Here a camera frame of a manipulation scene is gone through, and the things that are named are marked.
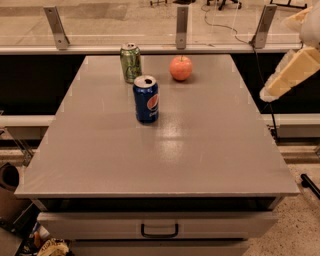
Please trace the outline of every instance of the drawer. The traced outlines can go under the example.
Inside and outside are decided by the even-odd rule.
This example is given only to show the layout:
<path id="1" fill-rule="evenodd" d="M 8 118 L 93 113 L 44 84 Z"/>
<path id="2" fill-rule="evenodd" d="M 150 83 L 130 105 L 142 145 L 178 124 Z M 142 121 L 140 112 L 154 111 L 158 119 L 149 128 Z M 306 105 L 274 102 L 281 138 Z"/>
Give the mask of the drawer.
<path id="1" fill-rule="evenodd" d="M 240 256 L 246 241 L 101 241 L 75 242 L 70 249 L 77 256 Z"/>
<path id="2" fill-rule="evenodd" d="M 56 238 L 217 239 L 259 237 L 277 218 L 272 212 L 40 213 Z"/>

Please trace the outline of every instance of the soda can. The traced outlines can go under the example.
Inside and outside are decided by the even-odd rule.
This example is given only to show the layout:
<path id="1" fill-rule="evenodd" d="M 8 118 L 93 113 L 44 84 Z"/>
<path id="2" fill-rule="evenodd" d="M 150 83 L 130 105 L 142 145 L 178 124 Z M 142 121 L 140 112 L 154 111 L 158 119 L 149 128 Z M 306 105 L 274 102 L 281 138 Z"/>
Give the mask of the soda can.
<path id="1" fill-rule="evenodd" d="M 154 77 L 139 76 L 134 80 L 133 94 L 136 117 L 141 123 L 152 123 L 159 117 L 158 84 Z"/>
<path id="2" fill-rule="evenodd" d="M 124 80 L 132 84 L 134 79 L 142 75 L 140 49 L 134 43 L 121 46 L 120 61 Z"/>

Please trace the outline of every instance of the red apple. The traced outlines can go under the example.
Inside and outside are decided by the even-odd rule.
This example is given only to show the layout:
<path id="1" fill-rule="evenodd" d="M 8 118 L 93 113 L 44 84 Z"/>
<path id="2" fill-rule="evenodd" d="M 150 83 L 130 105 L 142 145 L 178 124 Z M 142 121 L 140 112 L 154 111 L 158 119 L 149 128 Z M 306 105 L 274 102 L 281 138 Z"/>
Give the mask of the red apple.
<path id="1" fill-rule="evenodd" d="M 186 56 L 176 56 L 170 62 L 170 74 L 178 81 L 186 80 L 192 72 L 192 62 Z"/>

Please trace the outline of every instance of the pepsi can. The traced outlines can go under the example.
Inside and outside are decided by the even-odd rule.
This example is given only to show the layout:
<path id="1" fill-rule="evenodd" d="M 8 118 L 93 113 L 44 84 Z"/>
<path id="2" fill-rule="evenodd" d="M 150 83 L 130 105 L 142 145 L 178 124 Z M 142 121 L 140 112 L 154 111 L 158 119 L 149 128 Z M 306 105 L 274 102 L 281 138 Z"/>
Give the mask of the pepsi can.
<path id="1" fill-rule="evenodd" d="M 158 84 L 154 77 L 139 76 L 134 80 L 133 94 L 136 117 L 141 123 L 152 123 L 159 117 Z"/>

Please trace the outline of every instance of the cable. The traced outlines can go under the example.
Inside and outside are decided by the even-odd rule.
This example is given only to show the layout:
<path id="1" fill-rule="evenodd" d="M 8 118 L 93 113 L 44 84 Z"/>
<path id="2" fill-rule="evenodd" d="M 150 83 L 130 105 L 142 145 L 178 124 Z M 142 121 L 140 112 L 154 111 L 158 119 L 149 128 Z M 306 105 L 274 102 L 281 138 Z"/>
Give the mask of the cable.
<path id="1" fill-rule="evenodd" d="M 248 44 L 252 47 L 252 50 L 253 52 L 255 53 L 256 55 L 256 60 L 257 60 L 257 67 L 258 67 L 258 71 L 259 71 L 259 76 L 260 76 L 260 79 L 261 79 L 261 82 L 262 84 L 264 85 L 265 82 L 264 82 L 264 79 L 263 79 L 263 76 L 262 76 L 262 73 L 261 73 L 261 68 L 260 68 L 260 63 L 259 63 L 259 57 L 258 57 L 258 53 L 256 52 L 256 49 L 254 48 L 254 45 L 252 44 L 252 41 L 250 42 L 246 42 L 246 41 L 243 41 L 241 39 L 239 39 L 237 37 L 237 34 L 238 34 L 238 31 L 235 29 L 235 28 L 232 28 L 232 27 L 229 27 L 227 25 L 219 25 L 219 24 L 211 24 L 207 21 L 207 13 L 210 11 L 210 10 L 204 10 L 203 7 L 206 6 L 205 4 L 201 7 L 201 10 L 205 12 L 205 15 L 204 15 L 204 21 L 205 23 L 207 23 L 209 26 L 214 26 L 214 27 L 223 27 L 223 28 L 228 28 L 228 29 L 231 29 L 232 31 L 235 32 L 235 39 L 237 39 L 239 42 L 241 43 L 245 43 L 245 44 Z M 270 112 L 271 112 L 271 117 L 272 117 L 272 122 L 273 122 L 273 128 L 274 128 L 274 135 L 275 135 L 275 140 L 276 142 L 279 141 L 279 137 L 278 137 L 278 131 L 277 131 L 277 126 L 276 126 L 276 120 L 274 118 L 274 112 L 273 112 L 273 108 L 272 108 L 272 104 L 271 102 L 266 104 L 266 106 L 263 108 L 263 110 L 261 111 L 261 113 L 268 107 L 270 106 Z"/>
<path id="2" fill-rule="evenodd" d="M 264 85 L 265 82 L 264 82 L 264 78 L 263 78 L 262 73 L 261 73 L 261 68 L 260 68 L 258 53 L 257 53 L 256 49 L 254 48 L 254 45 L 252 45 L 252 44 L 250 44 L 250 45 L 251 45 L 251 47 L 252 47 L 253 52 L 254 52 L 255 55 L 256 55 L 256 60 L 257 60 L 257 67 L 258 67 L 258 71 L 259 71 L 259 76 L 260 76 L 260 79 L 261 79 L 262 84 Z M 270 112 L 271 112 L 271 117 L 272 117 L 272 122 L 273 122 L 273 129 L 274 129 L 275 140 L 276 140 L 276 142 L 279 142 L 278 130 L 277 130 L 276 120 L 275 120 L 275 118 L 274 118 L 274 112 L 273 112 L 273 108 L 272 108 L 271 102 L 268 103 L 268 104 L 263 108 L 263 110 L 265 110 L 267 106 L 270 106 Z"/>
<path id="3" fill-rule="evenodd" d="M 235 32 L 235 35 L 234 35 L 234 38 L 235 38 L 235 39 L 237 39 L 237 40 L 238 40 L 239 42 L 241 42 L 241 43 L 249 44 L 249 42 L 243 41 L 243 40 L 241 40 L 241 39 L 239 39 L 239 38 L 237 37 L 238 31 L 237 31 L 235 28 L 232 28 L 232 27 L 227 26 L 227 25 L 219 25 L 219 24 L 211 24 L 211 23 L 209 23 L 208 20 L 207 20 L 207 14 L 208 14 L 208 12 L 210 12 L 210 9 L 209 9 L 209 10 L 204 10 L 204 9 L 203 9 L 204 6 L 207 6 L 207 5 L 204 4 L 203 6 L 201 6 L 201 10 L 205 12 L 204 21 L 205 21 L 205 23 L 207 23 L 207 25 L 212 26 L 212 27 L 228 28 L 228 29 L 232 30 L 233 32 Z"/>
<path id="4" fill-rule="evenodd" d="M 303 48 L 303 46 L 304 46 L 304 43 L 302 41 L 300 43 L 301 43 L 301 47 L 300 47 L 299 50 L 301 50 Z"/>

